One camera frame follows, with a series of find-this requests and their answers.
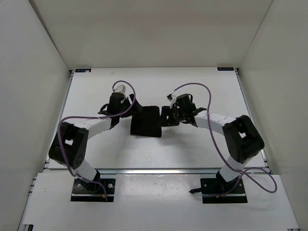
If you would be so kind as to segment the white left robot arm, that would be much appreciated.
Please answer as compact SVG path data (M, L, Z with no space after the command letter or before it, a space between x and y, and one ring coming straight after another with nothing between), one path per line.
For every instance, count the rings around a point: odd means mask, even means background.
M48 156L55 162L67 167L72 175L90 193L105 191L100 173L86 160L88 140L95 135L114 128L120 118L130 117L142 111L142 106L134 94L126 97L124 93L113 92L109 103L103 105L98 115L79 123L61 122Z

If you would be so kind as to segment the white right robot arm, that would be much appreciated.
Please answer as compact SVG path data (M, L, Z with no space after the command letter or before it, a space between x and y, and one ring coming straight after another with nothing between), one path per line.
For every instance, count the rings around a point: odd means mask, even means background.
M161 126L190 124L224 137L229 157L216 174L216 188L223 194L230 191L247 163L265 146L250 117L229 117L211 113L203 107L197 108L193 96L187 93L180 96L169 94L167 99L170 105L162 107Z

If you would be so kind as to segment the black skirt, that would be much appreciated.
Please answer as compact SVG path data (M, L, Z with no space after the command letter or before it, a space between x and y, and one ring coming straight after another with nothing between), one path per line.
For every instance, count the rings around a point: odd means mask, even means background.
M159 107L144 106L139 113L134 114L131 119L130 134L160 138L162 136L162 129Z

